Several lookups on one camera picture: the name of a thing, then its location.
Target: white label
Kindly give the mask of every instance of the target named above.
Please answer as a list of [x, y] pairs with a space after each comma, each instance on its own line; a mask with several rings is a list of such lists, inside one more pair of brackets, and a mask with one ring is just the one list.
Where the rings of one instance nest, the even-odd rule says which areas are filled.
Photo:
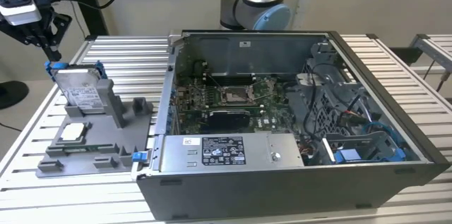
[[101, 101], [97, 90], [93, 87], [68, 88], [71, 100], [76, 102], [77, 107], [84, 109], [101, 109]]
[[80, 152], [85, 152], [87, 150], [84, 148], [76, 148], [76, 149], [65, 149], [64, 152], [65, 153], [80, 153]]
[[200, 138], [184, 138], [183, 145], [185, 146], [199, 146], [200, 144]]
[[251, 41], [240, 41], [240, 43], [239, 43], [239, 47], [241, 47], [241, 48], [249, 48], [251, 46], [252, 46]]
[[60, 138], [64, 141], [75, 141], [81, 136], [81, 132], [85, 128], [83, 123], [71, 123], [68, 124], [64, 129]]

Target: blue latch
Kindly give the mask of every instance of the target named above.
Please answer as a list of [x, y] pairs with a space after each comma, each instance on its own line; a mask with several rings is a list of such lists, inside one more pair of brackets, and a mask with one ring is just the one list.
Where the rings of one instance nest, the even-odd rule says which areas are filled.
[[395, 151], [395, 155], [389, 158], [391, 162], [401, 162], [405, 159], [407, 155], [405, 152], [397, 148]]
[[52, 81], [55, 82], [55, 78], [53, 78], [53, 74], [51, 72], [52, 69], [65, 69], [69, 64], [67, 62], [56, 62], [55, 64], [52, 64], [51, 61], [47, 61], [44, 63], [44, 66], [45, 66], [45, 71], [48, 73], [48, 75], [51, 76], [51, 79]]
[[132, 154], [132, 161], [133, 162], [147, 162], [148, 161], [148, 152], [147, 151], [137, 151]]
[[105, 68], [104, 64], [97, 60], [97, 62], [93, 65], [100, 73], [100, 78], [107, 79], [107, 73], [105, 73]]

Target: blue tab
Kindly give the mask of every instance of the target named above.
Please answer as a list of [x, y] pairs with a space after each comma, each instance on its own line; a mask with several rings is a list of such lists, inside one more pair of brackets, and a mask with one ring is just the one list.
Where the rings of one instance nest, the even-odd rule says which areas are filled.
[[67, 62], [56, 62], [52, 66], [52, 69], [65, 69], [69, 66]]
[[53, 78], [53, 75], [52, 75], [52, 72], [51, 72], [51, 70], [52, 70], [52, 62], [47, 61], [44, 63], [44, 66], [45, 66], [45, 71], [47, 71], [48, 75], [51, 76], [52, 81], [55, 82], [55, 78]]
[[100, 78], [107, 79], [107, 73], [105, 73], [105, 68], [104, 64], [97, 60], [96, 64], [93, 65], [100, 73]]
[[132, 161], [133, 162], [147, 162], [148, 160], [148, 152], [147, 151], [137, 151], [132, 154]]
[[351, 160], [361, 160], [361, 156], [360, 156], [359, 152], [356, 151], [356, 149], [340, 150], [340, 153], [341, 153], [347, 162], [351, 161]]
[[405, 157], [407, 157], [405, 152], [400, 148], [397, 148], [395, 155], [389, 158], [389, 161], [401, 162], [405, 159]]
[[343, 158], [343, 156], [340, 154], [340, 151], [337, 151], [335, 153], [335, 160], [336, 160], [336, 163], [343, 163], [344, 162], [344, 158]]

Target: metal rack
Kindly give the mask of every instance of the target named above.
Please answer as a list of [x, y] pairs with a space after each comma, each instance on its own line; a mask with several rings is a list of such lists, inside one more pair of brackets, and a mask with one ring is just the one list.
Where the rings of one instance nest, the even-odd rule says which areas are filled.
[[[451, 105], [379, 39], [369, 39], [365, 35], [343, 37], [409, 117], [452, 161]], [[81, 45], [73, 62], [101, 60], [115, 81], [115, 93], [123, 99], [144, 96], [153, 103], [156, 113], [168, 59], [167, 47], [165, 37], [97, 37]], [[0, 162], [0, 220], [5, 223], [61, 223], [61, 219], [77, 223], [153, 222], [141, 192], [128, 173], [36, 178], [36, 165], [65, 115], [64, 104], [65, 99], [53, 87]], [[208, 223], [452, 222], [451, 171], [428, 185], [404, 189], [379, 209], [211, 220]]]
[[419, 48], [445, 69], [436, 89], [439, 92], [452, 73], [452, 35], [417, 34], [411, 42], [411, 47]]

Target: gray metal panel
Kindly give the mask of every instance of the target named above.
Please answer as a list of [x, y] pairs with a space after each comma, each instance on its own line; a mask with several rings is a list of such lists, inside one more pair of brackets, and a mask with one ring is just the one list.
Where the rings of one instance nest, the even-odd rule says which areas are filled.
[[[440, 37], [452, 38], [452, 35], [443, 35]], [[371, 40], [364, 35], [345, 35], [344, 39], [348, 43], [375, 43], [375, 40]], [[135, 43], [140, 45], [148, 42], [164, 45], [165, 37], [99, 37], [93, 43], [84, 44], [80, 49], [80, 55], [85, 57], [84, 61], [96, 56], [103, 56], [107, 59], [123, 56], [124, 63], [133, 65], [116, 69], [113, 68], [115, 66], [124, 66], [123, 62], [115, 62], [113, 59], [108, 60], [105, 67], [109, 77], [115, 80], [116, 86], [141, 86], [135, 89], [136, 92], [133, 94], [148, 96], [153, 100], [153, 104], [156, 104], [160, 100], [160, 93], [152, 87], [161, 87], [164, 66], [156, 65], [156, 68], [143, 68], [139, 64], [152, 63], [151, 60], [145, 60], [147, 56], [160, 57], [168, 55], [165, 47], [160, 49], [141, 47], [131, 47], [128, 49], [121, 47], [113, 48], [119, 44]], [[99, 45], [97, 49], [91, 50], [85, 56], [85, 49], [89, 49], [89, 45], [93, 44]], [[368, 56], [376, 56], [376, 59], [389, 58], [400, 67], [397, 72], [375, 72], [375, 76], [381, 80], [392, 80], [391, 82], [393, 83], [407, 82], [407, 79], [412, 80], [424, 89], [423, 94], [393, 95], [397, 102], [400, 104], [417, 104], [416, 101], [423, 99], [423, 101], [441, 106], [433, 110], [412, 109], [411, 112], [420, 112], [409, 114], [415, 122], [423, 126], [425, 124], [432, 126], [441, 124], [452, 125], [451, 109], [443, 103], [443, 100], [439, 99], [440, 97], [435, 95], [435, 91], [427, 88], [424, 83], [413, 76], [411, 70], [403, 67], [397, 57], [384, 50], [384, 45], [379, 42], [375, 44], [377, 48], [372, 44], [359, 44], [363, 51], [359, 52], [359, 56], [363, 59], [368, 58]], [[136, 56], [137, 52], [133, 51], [140, 51], [137, 56], [144, 60], [133, 62], [132, 59], [127, 59], [129, 56]], [[128, 90], [124, 88], [123, 90], [123, 93], [120, 93], [123, 98], [129, 97]], [[61, 216], [65, 216], [65, 221], [77, 223], [153, 222], [153, 216], [139, 187], [131, 181], [127, 173], [53, 179], [36, 178], [36, 165], [43, 158], [41, 154], [63, 122], [65, 114], [64, 104], [65, 99], [57, 93], [56, 88], [53, 88], [0, 163], [0, 168], [5, 168], [0, 178], [0, 209], [3, 210], [0, 211], [0, 220], [4, 223], [44, 221], [45, 223], [61, 223]], [[429, 139], [443, 151], [449, 161], [452, 161], [451, 135], [435, 135]], [[209, 223], [451, 223], [451, 172], [452, 169], [437, 176], [425, 186], [404, 189], [379, 209], [217, 220], [209, 221]]]
[[[203, 140], [204, 138], [215, 137], [240, 137], [243, 139], [247, 165], [209, 165], [209, 157], [203, 155]], [[185, 138], [196, 139], [199, 144], [185, 145]], [[243, 133], [167, 136], [163, 149], [161, 172], [189, 174], [191, 172], [213, 171], [264, 171], [304, 166], [292, 134]], [[279, 160], [272, 160], [272, 153], [280, 155]]]

